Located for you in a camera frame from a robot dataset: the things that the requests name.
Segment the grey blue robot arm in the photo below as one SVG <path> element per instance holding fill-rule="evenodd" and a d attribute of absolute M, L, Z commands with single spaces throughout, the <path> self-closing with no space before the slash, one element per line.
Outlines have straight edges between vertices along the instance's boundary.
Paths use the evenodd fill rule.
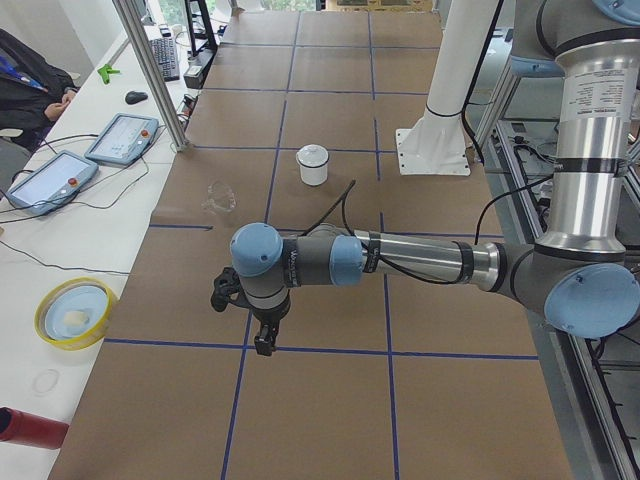
<path fill-rule="evenodd" d="M 514 27 L 519 73 L 540 67 L 564 76 L 546 231 L 530 245 L 503 245 L 354 231 L 325 220 L 288 237 L 265 223 L 245 225 L 231 239 L 232 263 L 214 280 L 211 303 L 258 319 L 258 353 L 275 351 L 293 288 L 354 285 L 374 272 L 474 284 L 581 338 L 607 336 L 635 318 L 639 283 L 624 266 L 615 229 L 639 75 L 639 5 L 520 1 Z"/>

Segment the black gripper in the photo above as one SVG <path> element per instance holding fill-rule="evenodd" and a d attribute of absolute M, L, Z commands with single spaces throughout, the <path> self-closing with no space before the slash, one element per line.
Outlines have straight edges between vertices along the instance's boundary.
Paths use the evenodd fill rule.
<path fill-rule="evenodd" d="M 253 316 L 260 322 L 260 329 L 254 337 L 254 346 L 258 355 L 271 356 L 276 350 L 276 339 L 280 321 L 289 313 L 290 296 L 271 308 L 251 307 Z"/>

